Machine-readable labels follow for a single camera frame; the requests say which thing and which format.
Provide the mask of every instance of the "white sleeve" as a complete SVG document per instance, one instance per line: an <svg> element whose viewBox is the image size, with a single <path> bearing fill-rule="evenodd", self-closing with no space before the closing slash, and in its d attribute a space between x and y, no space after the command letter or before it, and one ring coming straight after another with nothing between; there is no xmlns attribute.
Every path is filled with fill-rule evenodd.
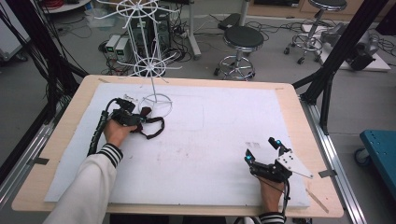
<svg viewBox="0 0 396 224"><path fill-rule="evenodd" d="M102 223L121 159L121 151L110 144L87 157L44 223Z"/></svg>

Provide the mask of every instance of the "wooden desk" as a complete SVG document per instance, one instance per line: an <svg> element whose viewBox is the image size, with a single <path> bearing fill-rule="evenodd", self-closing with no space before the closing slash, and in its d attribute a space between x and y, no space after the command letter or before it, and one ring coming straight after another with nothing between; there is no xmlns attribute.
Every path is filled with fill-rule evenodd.
<svg viewBox="0 0 396 224"><path fill-rule="evenodd" d="M227 87L275 90L283 118L289 130L298 157L314 174L314 179L304 178L311 206L305 209L289 209L288 217L340 217L343 209L329 177L320 178L318 172L326 170L318 145L309 127L304 111L294 88L284 83L238 82L206 79L168 78L173 86ZM67 107L40 157L49 159L47 165L36 164L27 176L16 196L12 208L17 211L50 211L54 203L45 203L44 198L55 175L57 165L85 112L96 87L100 83L142 83L140 77L88 76L82 81L75 97ZM157 85L166 85L155 79ZM218 215L257 216L260 207L245 206L180 206L110 204L109 213L169 214L169 215Z"/></svg>

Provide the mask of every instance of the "striped cuff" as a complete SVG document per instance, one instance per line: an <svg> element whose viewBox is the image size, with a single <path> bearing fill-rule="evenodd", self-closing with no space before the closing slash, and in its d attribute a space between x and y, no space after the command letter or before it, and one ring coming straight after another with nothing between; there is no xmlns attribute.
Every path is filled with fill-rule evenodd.
<svg viewBox="0 0 396 224"><path fill-rule="evenodd" d="M123 157L121 150L109 143L105 144L96 154L103 154L107 156L115 168L117 168L117 165L120 163Z"/></svg>
<svg viewBox="0 0 396 224"><path fill-rule="evenodd" d="M283 224L285 223L285 217L282 213L272 212L272 213L264 213L259 215L260 221L262 224L271 223L271 224Z"/></svg>

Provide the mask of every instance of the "round stool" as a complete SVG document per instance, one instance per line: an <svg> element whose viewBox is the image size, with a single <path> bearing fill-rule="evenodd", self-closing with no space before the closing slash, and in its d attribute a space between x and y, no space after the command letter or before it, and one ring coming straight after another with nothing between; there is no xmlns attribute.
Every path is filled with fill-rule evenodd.
<svg viewBox="0 0 396 224"><path fill-rule="evenodd" d="M224 32L224 42L227 46L236 49L236 55L225 57L219 62L215 70L215 76L224 74L224 78L248 80L254 77L255 71L249 59L242 57L242 53L250 53L262 47L264 37L262 34L250 27L232 26Z"/></svg>
<svg viewBox="0 0 396 224"><path fill-rule="evenodd" d="M318 24L320 22L320 18L322 17L325 10L327 11L341 11L344 10L347 6L346 0L308 0L308 2L313 6L319 8L319 12L315 15L317 18L312 24L311 29L308 33L300 33L295 35L291 43L283 51L285 54L290 53L290 47L299 47L300 49L304 50L304 55L301 57L297 63L302 64L304 62L305 54L308 51L319 51L317 56L315 57L315 62L320 61L320 55L322 53L322 43L320 42L319 38L314 37L315 31L318 28Z"/></svg>

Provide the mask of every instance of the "blue cart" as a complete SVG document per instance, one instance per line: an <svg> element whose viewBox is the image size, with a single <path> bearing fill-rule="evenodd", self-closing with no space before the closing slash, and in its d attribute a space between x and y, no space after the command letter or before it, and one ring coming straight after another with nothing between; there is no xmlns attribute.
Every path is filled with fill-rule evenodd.
<svg viewBox="0 0 396 224"><path fill-rule="evenodd" d="M355 151L355 161L367 166L372 161L396 200L396 132L366 130L360 135L365 148Z"/></svg>

